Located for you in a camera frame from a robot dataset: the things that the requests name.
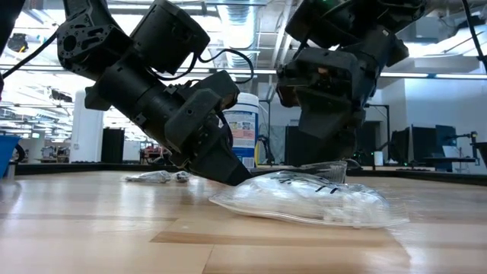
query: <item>blue bin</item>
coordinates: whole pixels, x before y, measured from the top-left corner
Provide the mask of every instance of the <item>blue bin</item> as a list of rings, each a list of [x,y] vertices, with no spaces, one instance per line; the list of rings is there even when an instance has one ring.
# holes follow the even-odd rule
[[[0,135],[0,178],[7,170],[8,162],[12,158],[12,153],[20,137]]]

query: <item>transparent plastic film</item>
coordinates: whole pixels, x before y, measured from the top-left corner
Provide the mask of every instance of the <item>transparent plastic film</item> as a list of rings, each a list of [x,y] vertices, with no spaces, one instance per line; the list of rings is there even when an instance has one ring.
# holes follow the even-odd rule
[[[331,183],[344,183],[347,171],[347,163],[344,161],[323,162],[318,164],[305,164],[302,170],[316,170],[315,176],[326,179]]]
[[[152,171],[143,174],[136,174],[125,177],[127,182],[139,183],[166,183],[172,178],[171,174],[165,170]]]
[[[381,228],[409,221],[400,200],[334,177],[279,171],[226,188],[210,201],[242,215],[315,225]]]
[[[171,174],[165,170],[152,171],[143,174],[136,174],[124,177],[127,182],[140,182],[140,183],[167,183],[174,181],[178,183],[186,183],[189,181],[191,174],[186,171],[176,172]]]

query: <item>wooden tabletop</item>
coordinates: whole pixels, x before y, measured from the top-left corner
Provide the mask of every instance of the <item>wooden tabletop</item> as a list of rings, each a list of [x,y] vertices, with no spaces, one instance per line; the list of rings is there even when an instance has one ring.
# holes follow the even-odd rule
[[[350,177],[394,191],[411,218],[354,229],[239,216],[208,201],[221,184],[129,174],[0,183],[0,273],[487,273],[482,186]]]

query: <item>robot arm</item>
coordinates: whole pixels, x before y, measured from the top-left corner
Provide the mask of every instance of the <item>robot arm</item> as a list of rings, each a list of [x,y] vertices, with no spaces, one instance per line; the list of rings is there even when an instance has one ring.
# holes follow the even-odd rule
[[[66,22],[58,29],[62,66],[96,81],[85,106],[114,106],[147,135],[169,148],[178,167],[237,185],[250,177],[231,150],[228,125],[217,115],[232,107],[239,89],[227,72],[195,85],[166,86],[153,71],[176,73],[208,45],[206,32],[184,11],[156,0],[130,36],[110,16],[105,1],[64,0]]]
[[[314,137],[308,164],[350,158],[355,130],[365,118],[384,66],[408,57],[395,33],[425,13],[425,0],[304,0],[286,32],[305,45],[277,71],[277,93],[285,107],[301,107],[299,129]],[[339,45],[335,51],[328,50]]]
[[[229,185],[250,177],[231,150],[228,125],[218,126],[219,117],[224,121],[221,111],[235,105],[239,94],[228,73],[215,73],[195,85],[166,86],[154,72],[176,73],[191,53],[193,66],[208,45],[208,35],[186,12],[155,0],[128,36],[104,0],[63,2],[59,61],[95,81],[86,88],[87,108],[114,106],[170,149],[176,166],[194,174]],[[316,139],[311,162],[318,155],[329,160],[352,155],[355,130],[364,121],[364,105],[380,72],[408,56],[395,33],[425,12],[425,0],[330,3],[303,1],[286,31],[303,45],[311,40],[320,48],[300,47],[277,71],[282,105],[300,106],[300,130]],[[338,50],[328,50],[335,45]]]

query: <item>white pillar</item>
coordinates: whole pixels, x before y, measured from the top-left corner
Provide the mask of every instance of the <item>white pillar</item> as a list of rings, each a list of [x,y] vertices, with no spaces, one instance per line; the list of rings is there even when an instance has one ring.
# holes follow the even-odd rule
[[[76,92],[71,151],[69,153],[70,162],[98,162],[101,160],[104,112],[86,109],[84,107],[85,97],[85,91]]]
[[[33,130],[29,140],[29,164],[40,163],[43,158],[42,149],[45,146],[46,132]]]

